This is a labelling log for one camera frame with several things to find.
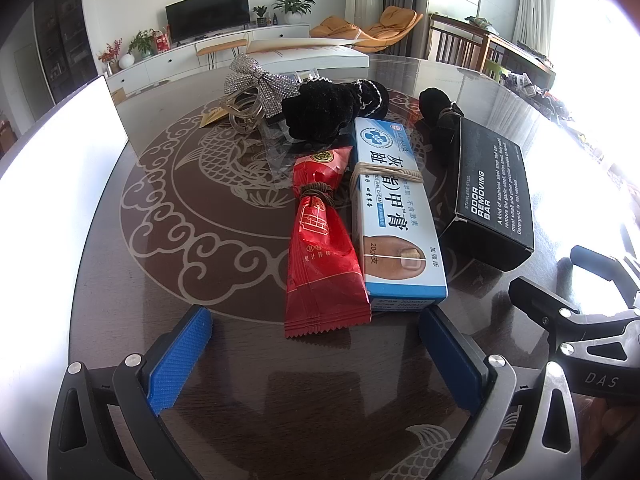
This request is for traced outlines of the green potted plant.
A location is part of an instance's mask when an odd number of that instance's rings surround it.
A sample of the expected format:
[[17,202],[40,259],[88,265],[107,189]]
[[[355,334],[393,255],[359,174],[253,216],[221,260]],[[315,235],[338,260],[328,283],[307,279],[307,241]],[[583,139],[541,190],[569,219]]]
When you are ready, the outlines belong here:
[[155,33],[152,28],[139,30],[130,40],[128,52],[137,53],[142,60],[153,55],[156,51]]
[[290,24],[299,24],[303,17],[311,14],[316,0],[276,0],[273,10],[280,11],[285,21]]

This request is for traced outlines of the green potted plant left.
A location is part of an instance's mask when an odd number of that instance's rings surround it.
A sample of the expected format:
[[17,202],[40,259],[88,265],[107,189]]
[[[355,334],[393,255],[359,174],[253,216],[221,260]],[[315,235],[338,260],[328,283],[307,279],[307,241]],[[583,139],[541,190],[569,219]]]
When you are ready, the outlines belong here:
[[155,33],[152,28],[139,30],[130,40],[128,52],[137,53],[142,60],[153,55],[156,51]]

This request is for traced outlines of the blue white ointment box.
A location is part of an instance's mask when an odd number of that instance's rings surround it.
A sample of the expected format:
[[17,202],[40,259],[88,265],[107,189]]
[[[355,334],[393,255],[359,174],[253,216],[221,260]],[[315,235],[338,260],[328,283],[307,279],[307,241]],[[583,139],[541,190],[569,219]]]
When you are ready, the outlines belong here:
[[438,304],[448,295],[444,262],[405,127],[358,117],[354,139],[352,239],[372,310]]

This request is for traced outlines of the black velvet pouch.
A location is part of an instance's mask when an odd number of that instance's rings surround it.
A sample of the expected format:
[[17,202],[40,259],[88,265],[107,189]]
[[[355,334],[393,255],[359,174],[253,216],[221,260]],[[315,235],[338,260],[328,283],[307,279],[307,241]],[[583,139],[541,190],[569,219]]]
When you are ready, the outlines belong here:
[[416,128],[430,142],[442,166],[447,166],[464,113],[437,88],[427,88],[420,93],[419,110],[421,118]]

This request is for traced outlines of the gold cosmetic tube clear cap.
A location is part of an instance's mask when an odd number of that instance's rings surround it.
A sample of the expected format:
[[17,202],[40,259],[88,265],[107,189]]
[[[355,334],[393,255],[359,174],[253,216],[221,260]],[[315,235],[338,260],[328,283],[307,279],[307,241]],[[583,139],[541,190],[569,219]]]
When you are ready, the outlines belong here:
[[230,110],[228,110],[227,107],[218,106],[202,115],[200,127],[205,128],[207,126],[213,125],[215,122],[219,122],[224,118],[228,118],[229,115]]

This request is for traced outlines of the orange rocking lounge chair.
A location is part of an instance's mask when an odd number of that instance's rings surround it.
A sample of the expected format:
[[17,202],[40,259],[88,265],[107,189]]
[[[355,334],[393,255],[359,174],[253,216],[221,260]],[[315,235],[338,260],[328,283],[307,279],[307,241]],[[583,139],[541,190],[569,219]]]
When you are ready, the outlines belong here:
[[314,38],[355,40],[355,49],[363,53],[376,53],[398,44],[423,18],[422,13],[412,9],[388,6],[378,22],[361,28],[351,22],[332,15],[310,31]]

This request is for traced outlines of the red flower vase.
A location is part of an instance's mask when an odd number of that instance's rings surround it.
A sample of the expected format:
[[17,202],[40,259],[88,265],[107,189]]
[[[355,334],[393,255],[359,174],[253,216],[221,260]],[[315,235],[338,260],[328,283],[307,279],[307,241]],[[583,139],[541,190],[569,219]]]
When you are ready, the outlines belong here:
[[122,50],[122,38],[115,39],[111,44],[107,44],[105,49],[98,54],[98,60],[104,65],[105,73],[108,76],[119,70],[120,50]]

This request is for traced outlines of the black flat screen television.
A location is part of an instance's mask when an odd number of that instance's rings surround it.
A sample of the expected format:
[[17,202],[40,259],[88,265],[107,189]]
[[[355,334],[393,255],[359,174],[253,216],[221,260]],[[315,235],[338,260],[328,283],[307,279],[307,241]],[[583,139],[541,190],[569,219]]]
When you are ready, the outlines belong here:
[[250,24],[248,0],[182,0],[165,11],[173,42]]

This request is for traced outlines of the white flat box lid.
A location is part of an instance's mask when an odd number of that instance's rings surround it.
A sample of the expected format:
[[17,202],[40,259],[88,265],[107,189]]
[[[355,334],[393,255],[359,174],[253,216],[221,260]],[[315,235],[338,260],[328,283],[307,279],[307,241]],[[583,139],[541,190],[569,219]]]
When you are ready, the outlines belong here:
[[354,49],[356,40],[278,38],[252,41],[245,53],[271,73],[334,68],[368,68],[369,55]]

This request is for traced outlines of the green potted plant right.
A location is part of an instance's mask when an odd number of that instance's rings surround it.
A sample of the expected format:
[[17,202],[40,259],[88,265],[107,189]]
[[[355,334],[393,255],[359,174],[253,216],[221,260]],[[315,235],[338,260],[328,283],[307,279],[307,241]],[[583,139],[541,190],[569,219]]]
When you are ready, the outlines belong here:
[[285,21],[290,24],[299,24],[303,17],[311,14],[316,0],[276,0],[273,10],[280,11]]

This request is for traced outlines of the white tv cabinet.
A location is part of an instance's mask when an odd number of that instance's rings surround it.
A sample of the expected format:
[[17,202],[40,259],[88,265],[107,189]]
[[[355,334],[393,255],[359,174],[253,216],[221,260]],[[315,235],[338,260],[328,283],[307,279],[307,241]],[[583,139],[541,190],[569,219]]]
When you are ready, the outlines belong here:
[[[206,58],[199,58],[196,55],[196,50],[199,48],[238,39],[247,39],[250,44],[254,40],[306,38],[309,33],[310,26],[308,24],[271,25],[226,32],[188,42],[173,47],[167,52],[157,53],[142,61],[135,62],[133,66],[107,77],[106,82],[111,92],[122,89],[126,96],[129,96],[131,93],[161,81],[173,81],[209,70]],[[232,60],[230,52],[221,52],[218,54],[218,67],[228,66]]]

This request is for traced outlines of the large white cardboard box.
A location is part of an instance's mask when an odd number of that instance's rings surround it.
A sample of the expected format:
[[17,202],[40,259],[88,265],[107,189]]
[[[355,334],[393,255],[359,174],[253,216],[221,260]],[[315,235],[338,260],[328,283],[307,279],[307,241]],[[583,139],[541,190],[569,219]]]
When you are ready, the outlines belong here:
[[1,161],[1,435],[47,475],[82,253],[128,142],[105,78],[53,107]]

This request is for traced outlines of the black glass display cabinet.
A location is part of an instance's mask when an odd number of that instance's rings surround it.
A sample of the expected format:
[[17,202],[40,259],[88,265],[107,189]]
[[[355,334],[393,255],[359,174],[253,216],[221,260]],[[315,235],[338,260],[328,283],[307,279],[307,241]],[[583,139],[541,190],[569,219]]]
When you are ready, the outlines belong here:
[[35,0],[34,25],[44,79],[58,104],[98,76],[82,0]]

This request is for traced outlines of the black velvet scrunchie with trim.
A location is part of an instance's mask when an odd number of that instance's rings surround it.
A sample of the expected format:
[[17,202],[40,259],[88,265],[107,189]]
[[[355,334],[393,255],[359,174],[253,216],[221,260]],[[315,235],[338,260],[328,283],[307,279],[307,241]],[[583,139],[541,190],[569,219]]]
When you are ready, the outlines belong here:
[[357,117],[384,119],[389,105],[390,94],[378,81],[315,79],[301,84],[298,95],[285,98],[281,107],[294,140],[325,144]]

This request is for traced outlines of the dark wooden chair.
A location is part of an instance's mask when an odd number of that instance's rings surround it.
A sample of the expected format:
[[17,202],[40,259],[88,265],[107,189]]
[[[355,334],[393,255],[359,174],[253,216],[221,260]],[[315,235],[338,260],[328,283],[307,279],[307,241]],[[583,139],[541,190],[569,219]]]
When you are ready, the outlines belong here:
[[426,58],[429,61],[481,72],[488,57],[491,33],[468,22],[431,13],[428,16]]

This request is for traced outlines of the small wooden bench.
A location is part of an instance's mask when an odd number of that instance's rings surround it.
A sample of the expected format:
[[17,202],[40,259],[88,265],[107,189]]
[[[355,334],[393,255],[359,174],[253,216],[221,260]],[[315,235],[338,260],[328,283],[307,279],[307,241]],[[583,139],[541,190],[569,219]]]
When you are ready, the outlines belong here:
[[199,58],[206,58],[207,66],[211,70],[218,67],[218,54],[221,52],[230,52],[232,58],[237,58],[241,54],[241,50],[248,46],[247,39],[238,39],[221,44],[212,44],[211,46],[199,48],[196,55]]

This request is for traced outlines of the phone case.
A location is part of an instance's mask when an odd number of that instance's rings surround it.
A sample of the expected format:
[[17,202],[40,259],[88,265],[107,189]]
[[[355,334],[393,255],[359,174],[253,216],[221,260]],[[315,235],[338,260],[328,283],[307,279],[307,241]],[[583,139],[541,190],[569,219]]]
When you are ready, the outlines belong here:
[[310,154],[315,148],[320,148],[318,143],[313,144],[292,137],[282,113],[281,103],[287,96],[292,96],[292,90],[298,90],[302,84],[322,79],[315,68],[289,74],[267,74],[260,78],[258,103],[262,107],[262,119],[258,129],[262,136],[266,161],[275,178],[290,180],[296,159]]

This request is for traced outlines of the rhinestone bow hair clip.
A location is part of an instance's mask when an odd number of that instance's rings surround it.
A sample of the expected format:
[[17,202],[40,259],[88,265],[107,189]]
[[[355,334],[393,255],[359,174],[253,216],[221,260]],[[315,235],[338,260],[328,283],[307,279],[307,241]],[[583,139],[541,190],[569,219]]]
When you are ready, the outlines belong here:
[[239,133],[251,133],[261,122],[277,124],[284,119],[282,102],[299,95],[294,76],[270,73],[246,54],[235,58],[229,70],[221,106]]

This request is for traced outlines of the red snack packet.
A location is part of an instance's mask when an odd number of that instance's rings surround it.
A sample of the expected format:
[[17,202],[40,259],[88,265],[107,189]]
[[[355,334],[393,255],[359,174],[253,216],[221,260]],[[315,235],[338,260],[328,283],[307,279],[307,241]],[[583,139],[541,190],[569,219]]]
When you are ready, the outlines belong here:
[[352,149],[296,160],[297,210],[288,245],[284,336],[367,324],[372,312],[352,240],[334,206]]

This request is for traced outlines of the black odor removing bar box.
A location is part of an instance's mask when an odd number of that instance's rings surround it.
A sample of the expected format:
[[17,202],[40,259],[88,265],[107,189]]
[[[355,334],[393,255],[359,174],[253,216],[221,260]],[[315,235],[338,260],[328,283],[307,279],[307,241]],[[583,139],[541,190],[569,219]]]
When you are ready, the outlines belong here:
[[516,269],[535,250],[521,148],[463,118],[448,155],[440,241],[500,271]]

